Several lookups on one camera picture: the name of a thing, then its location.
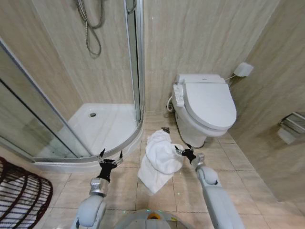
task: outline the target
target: wicker basket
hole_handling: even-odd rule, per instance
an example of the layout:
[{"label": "wicker basket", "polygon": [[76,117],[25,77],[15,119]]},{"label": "wicker basket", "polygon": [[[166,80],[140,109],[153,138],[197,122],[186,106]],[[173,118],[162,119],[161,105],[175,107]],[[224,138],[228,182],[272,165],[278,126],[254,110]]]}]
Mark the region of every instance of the wicker basket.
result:
[{"label": "wicker basket", "polygon": [[47,210],[52,194],[49,180],[0,157],[0,228],[33,228]]}]

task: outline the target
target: toilet tank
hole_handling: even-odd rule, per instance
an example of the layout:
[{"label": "toilet tank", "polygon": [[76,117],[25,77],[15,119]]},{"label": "toilet tank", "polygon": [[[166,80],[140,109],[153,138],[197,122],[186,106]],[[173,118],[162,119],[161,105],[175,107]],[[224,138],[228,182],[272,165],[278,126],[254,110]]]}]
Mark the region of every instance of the toilet tank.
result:
[{"label": "toilet tank", "polygon": [[217,74],[179,74],[176,83],[225,83]]}]

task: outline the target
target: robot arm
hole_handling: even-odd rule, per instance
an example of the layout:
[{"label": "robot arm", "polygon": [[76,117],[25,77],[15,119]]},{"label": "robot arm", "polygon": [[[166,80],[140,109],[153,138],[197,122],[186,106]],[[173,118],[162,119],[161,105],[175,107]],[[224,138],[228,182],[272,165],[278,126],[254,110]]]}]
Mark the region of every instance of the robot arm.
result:
[{"label": "robot arm", "polygon": [[186,156],[191,165],[196,169],[198,179],[203,189],[203,197],[206,202],[213,226],[215,229],[244,229],[243,222],[232,203],[229,195],[221,186],[217,173],[204,166],[204,155],[193,154],[193,148],[176,152]]},{"label": "robot arm", "polygon": [[89,197],[85,199],[77,212],[71,229],[78,229],[79,226],[98,229],[106,211],[106,203],[103,201],[107,196],[108,184],[110,183],[111,170],[123,162],[121,151],[118,160],[102,159],[105,149],[98,156],[101,166],[100,174],[91,180]]}]

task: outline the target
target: white towel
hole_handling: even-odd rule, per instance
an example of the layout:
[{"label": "white towel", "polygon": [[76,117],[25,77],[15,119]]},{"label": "white towel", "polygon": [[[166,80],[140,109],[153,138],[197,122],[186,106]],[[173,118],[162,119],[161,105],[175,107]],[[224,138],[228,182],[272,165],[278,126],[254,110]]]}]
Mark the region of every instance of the white towel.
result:
[{"label": "white towel", "polygon": [[170,135],[163,130],[153,133],[147,140],[145,155],[142,159],[138,178],[154,194],[172,178],[174,172],[183,165],[183,156],[176,154]]}]

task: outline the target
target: bidet control panel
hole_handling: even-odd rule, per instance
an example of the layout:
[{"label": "bidet control panel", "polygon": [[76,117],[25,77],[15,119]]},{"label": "bidet control panel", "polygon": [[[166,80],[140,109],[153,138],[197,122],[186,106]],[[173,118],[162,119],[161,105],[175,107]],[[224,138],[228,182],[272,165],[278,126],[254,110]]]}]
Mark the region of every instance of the bidet control panel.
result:
[{"label": "bidet control panel", "polygon": [[174,93],[175,93],[175,99],[177,101],[177,106],[184,106],[182,84],[174,84],[173,85],[173,90],[174,90]]}]

